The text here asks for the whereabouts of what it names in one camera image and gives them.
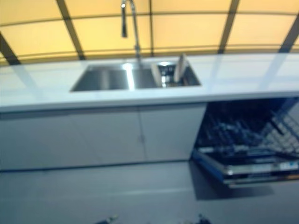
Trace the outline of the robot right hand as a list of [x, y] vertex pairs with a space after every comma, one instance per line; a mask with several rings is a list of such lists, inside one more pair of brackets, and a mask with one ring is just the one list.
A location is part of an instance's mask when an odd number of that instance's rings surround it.
[[211, 222], [204, 215], [199, 214], [199, 221], [197, 224], [211, 224]]

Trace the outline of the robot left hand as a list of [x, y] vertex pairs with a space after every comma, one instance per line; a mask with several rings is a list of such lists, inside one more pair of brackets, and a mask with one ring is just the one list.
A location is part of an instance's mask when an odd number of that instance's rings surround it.
[[104, 220], [100, 220], [99, 222], [97, 222], [97, 224], [112, 224], [114, 221], [118, 219], [118, 217], [118, 215], [112, 215]]

